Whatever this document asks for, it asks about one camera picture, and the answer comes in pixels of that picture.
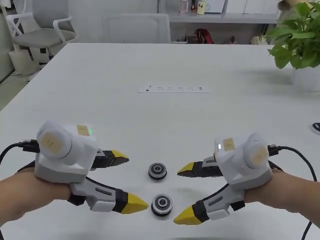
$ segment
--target cup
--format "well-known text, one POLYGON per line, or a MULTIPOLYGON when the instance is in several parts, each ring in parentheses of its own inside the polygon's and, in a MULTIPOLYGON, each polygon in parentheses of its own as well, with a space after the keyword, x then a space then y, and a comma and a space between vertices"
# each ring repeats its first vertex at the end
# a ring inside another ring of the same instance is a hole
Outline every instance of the cup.
POLYGON ((180 0, 179 13, 185 14, 188 12, 189 0, 180 0))
POLYGON ((207 5, 207 3, 205 1, 199 1, 198 2, 198 10, 196 13, 199 15, 204 15, 205 11, 206 11, 206 5, 207 5))

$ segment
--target yellow fingertip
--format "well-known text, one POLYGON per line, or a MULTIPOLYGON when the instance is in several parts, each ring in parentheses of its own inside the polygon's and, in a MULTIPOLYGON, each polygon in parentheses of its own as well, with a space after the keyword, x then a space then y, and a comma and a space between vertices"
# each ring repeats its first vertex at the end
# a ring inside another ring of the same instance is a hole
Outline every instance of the yellow fingertip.
POLYGON ((126 155, 124 155, 123 153, 117 151, 117 150, 111 150, 111 152, 113 153, 113 155, 116 157, 116 158, 125 158, 127 159, 128 157, 126 155))
POLYGON ((183 168, 181 168, 178 171, 178 174, 183 173, 183 172, 187 172, 187 171, 192 171, 192 168, 194 167, 194 165, 195 165, 194 162, 190 162, 189 164, 187 164, 183 168))
POLYGON ((185 209, 173 222, 178 225, 200 225, 202 222, 195 216, 192 206, 185 209))
POLYGON ((128 203, 125 205, 121 214, 133 214, 136 212, 140 212, 146 210, 148 208, 148 204, 143 201, 141 198, 128 193, 128 203))

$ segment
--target yellow cup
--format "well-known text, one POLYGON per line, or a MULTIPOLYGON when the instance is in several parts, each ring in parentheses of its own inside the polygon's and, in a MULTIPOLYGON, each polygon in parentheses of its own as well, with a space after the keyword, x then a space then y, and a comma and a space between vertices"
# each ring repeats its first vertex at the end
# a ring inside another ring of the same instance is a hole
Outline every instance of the yellow cup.
POLYGON ((196 13, 199 15, 204 15, 205 11, 206 11, 206 5, 207 5, 207 3, 205 1, 199 1, 198 2, 198 10, 196 13))

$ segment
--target electrical socket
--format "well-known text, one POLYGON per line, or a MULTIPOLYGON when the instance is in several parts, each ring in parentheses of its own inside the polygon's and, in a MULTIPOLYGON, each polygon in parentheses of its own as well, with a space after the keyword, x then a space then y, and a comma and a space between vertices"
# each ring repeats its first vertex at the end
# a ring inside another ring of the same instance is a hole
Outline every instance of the electrical socket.
POLYGON ((159 85, 147 85, 141 87, 138 90, 140 94, 208 94, 210 89, 205 86, 159 86, 159 85))

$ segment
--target white shelf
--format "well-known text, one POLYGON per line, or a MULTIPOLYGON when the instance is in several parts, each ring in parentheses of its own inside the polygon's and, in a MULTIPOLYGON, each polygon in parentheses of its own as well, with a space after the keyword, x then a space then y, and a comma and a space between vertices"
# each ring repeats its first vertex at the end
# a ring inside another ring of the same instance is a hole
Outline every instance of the white shelf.
POLYGON ((217 23, 217 24, 276 24, 277 14, 241 14, 241 13, 206 13, 195 12, 167 13, 172 23, 217 23))

